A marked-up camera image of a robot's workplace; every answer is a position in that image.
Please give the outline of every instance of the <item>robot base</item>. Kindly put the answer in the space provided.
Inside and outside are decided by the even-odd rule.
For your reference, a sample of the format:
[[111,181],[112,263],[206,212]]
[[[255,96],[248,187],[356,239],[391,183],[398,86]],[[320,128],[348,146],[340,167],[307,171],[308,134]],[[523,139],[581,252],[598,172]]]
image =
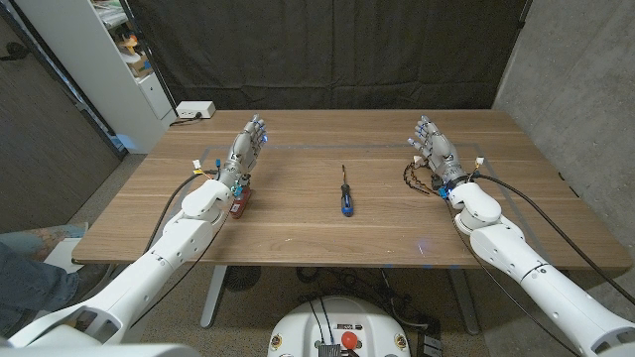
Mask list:
[[[342,335],[354,333],[358,341],[354,352],[360,357],[410,356],[404,330],[384,310],[354,297],[323,297],[321,300],[325,313],[319,299],[315,299],[294,308],[278,322],[269,340],[267,356],[317,357],[322,340],[320,326],[324,344],[339,344],[342,350],[346,349]],[[331,343],[326,317],[334,343]]]

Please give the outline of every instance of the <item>jeans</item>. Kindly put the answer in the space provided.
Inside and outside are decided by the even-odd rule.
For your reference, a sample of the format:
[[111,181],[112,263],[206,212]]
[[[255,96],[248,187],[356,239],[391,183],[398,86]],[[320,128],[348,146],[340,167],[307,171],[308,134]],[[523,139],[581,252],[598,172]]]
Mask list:
[[0,335],[27,312],[60,309],[76,290],[77,273],[31,261],[0,243]]

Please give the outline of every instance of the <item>black backdrop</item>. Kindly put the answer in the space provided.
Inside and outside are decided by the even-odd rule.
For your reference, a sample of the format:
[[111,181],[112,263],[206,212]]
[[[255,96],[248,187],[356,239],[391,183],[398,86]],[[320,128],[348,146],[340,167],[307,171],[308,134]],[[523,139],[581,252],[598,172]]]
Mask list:
[[489,108],[525,0],[132,0],[175,100]]

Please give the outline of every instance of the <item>black cable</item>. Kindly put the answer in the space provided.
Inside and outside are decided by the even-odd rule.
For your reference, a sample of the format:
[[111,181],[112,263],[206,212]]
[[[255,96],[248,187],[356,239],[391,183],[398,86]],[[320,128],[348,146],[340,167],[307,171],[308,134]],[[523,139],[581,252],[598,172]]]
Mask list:
[[[220,224],[220,227],[222,227],[225,224],[225,221],[227,220],[227,217],[229,217],[229,214],[225,215],[225,219],[223,219],[222,224]],[[192,269],[194,269],[194,267],[196,266],[196,263],[198,263],[200,261],[200,258],[202,258],[202,256],[205,255],[205,253],[207,252],[207,249],[209,249],[209,247],[211,246],[211,243],[213,243],[214,239],[216,239],[216,236],[218,235],[218,233],[220,232],[220,227],[218,228],[218,230],[216,231],[216,233],[214,234],[213,237],[211,237],[211,240],[209,241],[209,244],[207,244],[207,247],[205,247],[205,250],[202,251],[202,253],[200,253],[200,256],[196,259],[196,261],[191,265],[191,267],[186,271],[185,274],[183,274],[182,277],[179,278],[179,280],[172,285],[172,287],[165,293],[163,294],[158,300],[157,302],[153,303],[152,306],[150,306],[150,308],[148,308],[146,310],[146,312],[144,312],[141,316],[139,316],[139,318],[137,318],[135,320],[135,322],[133,324],[130,325],[130,328],[134,327],[134,325],[137,324],[137,322],[141,321],[142,318],[144,318],[150,311],[152,311],[153,308],[155,308],[159,302],[161,302],[169,293],[172,292],[172,290],[174,290],[179,283],[186,278],[186,276],[191,272]]]
[[[341,288],[331,287],[328,290],[324,289],[321,286],[321,283],[318,279],[318,277],[323,277],[323,275],[318,273],[320,270],[326,270],[327,272],[329,272],[337,280],[338,286]],[[302,278],[306,277],[304,272],[297,271],[297,274],[298,274],[299,280],[303,282],[303,279],[301,279],[301,276]],[[345,268],[343,269],[342,272],[335,268],[317,268],[317,272],[314,275],[316,276],[315,279],[311,279],[303,283],[313,283],[313,282],[317,283],[317,285],[319,286],[320,294],[302,296],[299,299],[300,303],[304,303],[309,299],[317,298],[319,296],[332,296],[332,295],[353,296],[356,298],[361,298],[363,300],[371,301],[372,303],[381,307],[383,310],[385,310],[389,314],[393,314],[395,313],[391,304],[391,299],[393,299],[393,300],[398,300],[401,302],[401,308],[398,308],[398,311],[397,311],[398,313],[404,314],[405,310],[409,308],[417,314],[418,318],[421,318],[422,313],[415,306],[411,304],[411,299],[409,298],[408,295],[400,296],[399,294],[395,293],[395,291],[390,288],[388,289],[382,288],[384,286],[383,279],[382,279],[382,284],[374,285],[358,277],[357,272],[350,268]],[[371,293],[368,293],[367,291],[360,288],[368,289],[370,290]]]
[[467,178],[465,178],[465,181],[463,183],[468,183],[474,175],[477,175],[476,169],[474,169],[474,171],[471,174],[469,174]]
[[517,188],[511,186],[510,184],[507,184],[505,182],[503,182],[502,180],[498,179],[498,178],[493,178],[493,177],[489,177],[486,175],[481,175],[481,174],[477,174],[473,176],[474,179],[489,179],[491,181],[494,181],[500,185],[502,185],[503,187],[513,191],[514,193],[518,194],[519,196],[521,196],[524,200],[526,200],[529,204],[531,204],[532,207],[534,207],[534,209],[536,209],[536,211],[538,213],[540,213],[541,216],[543,216],[543,218],[545,218],[545,220],[547,221],[547,223],[549,223],[555,230],[556,232],[558,232],[558,234],[561,235],[561,237],[563,237],[563,239],[565,239],[565,241],[567,243],[569,243],[569,245],[598,273],[600,274],[601,277],[603,277],[609,284],[611,284],[617,291],[619,291],[620,294],[622,294],[626,299],[628,299],[632,304],[635,305],[635,297],[631,296],[630,294],[628,294],[628,292],[626,292],[622,287],[619,286],[619,284],[615,283],[609,276],[606,275],[606,273],[604,273],[604,271],[598,267],[595,263],[593,263],[593,261],[588,258],[588,256],[586,254],[584,254],[584,252],[579,249],[579,247],[573,242],[573,240],[571,238],[569,238],[569,236],[551,219],[549,218],[549,216],[547,215],[547,213],[545,213],[539,206],[538,204],[536,204],[531,198],[529,198],[527,195],[525,195],[525,193],[521,192],[520,190],[518,190]]
[[317,327],[319,327],[319,336],[321,336],[321,343],[324,343],[324,334],[321,332],[321,324],[319,323],[318,315],[316,314],[316,310],[314,309],[314,305],[309,300],[309,305],[311,306],[311,311],[314,312],[314,316],[316,317]]
[[194,120],[196,120],[196,123],[201,121],[202,119],[200,118],[202,116],[202,114],[200,112],[196,112],[196,115],[194,115],[193,118],[187,118],[187,119],[182,119],[182,120],[177,120],[176,122],[170,124],[170,126],[181,126],[181,125],[186,125],[186,123],[192,122]]
[[556,340],[556,342],[558,342],[561,346],[565,347],[568,352],[570,352],[572,355],[574,356],[579,356],[577,353],[575,353],[575,351],[573,351],[572,349],[570,349],[568,346],[565,345],[564,342],[562,342],[558,337],[556,337],[556,335],[554,335],[550,330],[547,329],[547,327],[545,327],[542,323],[540,323],[534,316],[531,315],[531,313],[529,313],[529,311],[527,311],[523,306],[521,306],[521,304],[519,304],[514,297],[511,296],[511,294],[509,294],[507,292],[507,290],[505,288],[503,288],[502,285],[500,285],[500,283],[498,283],[498,281],[496,280],[496,278],[494,278],[494,276],[489,272],[489,270],[487,268],[485,268],[485,266],[480,262],[480,260],[478,259],[478,257],[476,257],[476,254],[472,251],[471,247],[463,240],[463,236],[461,235],[460,231],[458,230],[458,227],[456,227],[456,222],[454,222],[454,217],[452,215],[452,210],[451,207],[449,206],[449,203],[447,202],[447,200],[445,200],[445,205],[447,206],[447,211],[449,212],[449,218],[452,221],[452,225],[454,226],[454,229],[456,230],[456,233],[458,234],[458,238],[460,239],[460,241],[465,245],[465,248],[467,248],[467,251],[472,255],[472,257],[474,257],[474,260],[476,260],[476,263],[478,263],[478,265],[483,268],[483,270],[485,271],[485,273],[487,273],[487,275],[489,276],[489,278],[491,278],[491,280],[498,286],[498,288],[500,288],[500,290],[505,293],[505,295],[510,298],[512,301],[514,301],[514,303],[516,304],[516,306],[518,306],[518,308],[520,308],[523,312],[525,312],[525,314],[532,319],[532,321],[534,321],[534,323],[536,323],[536,325],[538,325],[538,327],[542,328],[543,331],[547,332],[547,334],[549,334],[554,340]]
[[[410,177],[411,180],[408,180],[407,178],[407,173],[408,171],[410,171]],[[412,184],[412,181],[414,181],[416,184],[418,184],[419,186],[423,187],[423,188],[419,188],[416,187]],[[432,189],[430,189],[425,183],[421,182],[416,176],[415,176],[415,163],[409,163],[406,168],[404,169],[404,182],[408,185],[409,188],[421,192],[423,194],[427,194],[430,195],[430,193],[434,194],[434,195],[439,195],[437,192],[434,192]]]
[[[208,171],[205,171],[205,173],[206,174],[216,174],[216,171],[208,170]],[[157,232],[159,231],[159,228],[161,227],[161,223],[163,222],[163,219],[166,216],[166,213],[168,212],[168,209],[170,208],[170,205],[172,204],[172,201],[175,199],[177,194],[179,194],[179,192],[183,189],[183,187],[186,186],[186,184],[190,183],[190,181],[192,181],[193,179],[196,179],[200,175],[202,175],[202,174],[194,174],[194,175],[190,176],[185,181],[183,181],[183,183],[181,183],[179,185],[179,187],[177,187],[177,189],[175,189],[175,191],[172,193],[172,195],[170,196],[170,199],[168,199],[168,203],[166,203],[166,206],[163,207],[163,212],[161,212],[161,217],[159,217],[159,220],[157,221],[157,224],[155,225],[155,229],[152,231],[152,234],[150,235],[150,239],[148,240],[148,244],[146,244],[146,249],[144,249],[144,251],[143,251],[144,254],[147,253],[150,250],[150,248],[152,247],[152,241],[155,239],[155,236],[157,235]]]
[[[379,268],[379,272],[381,273],[381,276],[384,279],[384,283],[386,284],[386,288],[391,290],[390,283],[388,283],[388,276],[386,275],[386,272],[384,272],[383,268]],[[407,326],[414,327],[414,328],[417,328],[417,329],[423,329],[424,331],[427,330],[428,327],[430,326],[428,323],[408,322],[405,319],[401,318],[401,316],[399,316],[399,314],[397,313],[397,309],[395,308],[395,301],[394,301],[393,297],[390,297],[390,306],[392,308],[393,316],[400,323],[403,323],[403,324],[405,324]]]
[[321,297],[319,297],[319,303],[321,303],[321,310],[324,312],[324,317],[326,317],[326,324],[328,325],[328,332],[330,333],[330,344],[335,344],[335,339],[333,338],[333,331],[330,329],[330,321],[328,321],[328,315],[326,314],[324,301],[322,301]]

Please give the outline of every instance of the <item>table leg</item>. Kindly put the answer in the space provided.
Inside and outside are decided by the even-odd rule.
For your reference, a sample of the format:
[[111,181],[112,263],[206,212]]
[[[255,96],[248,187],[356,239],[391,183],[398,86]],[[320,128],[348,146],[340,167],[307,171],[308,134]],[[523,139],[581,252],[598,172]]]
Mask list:
[[450,269],[448,270],[449,278],[452,281],[452,287],[454,288],[454,294],[458,301],[458,307],[460,308],[463,322],[465,323],[465,330],[471,335],[478,334],[480,329],[478,327],[478,319],[476,318],[476,310],[474,309],[474,302],[472,301],[472,295],[467,285],[467,278],[465,277],[465,271],[463,269]]
[[222,283],[225,280],[226,271],[227,266],[214,267],[214,272],[211,274],[211,281],[209,282],[205,307],[202,309],[202,316],[200,317],[200,325],[202,327],[208,328],[213,324],[216,308],[220,302],[220,293],[222,292]]

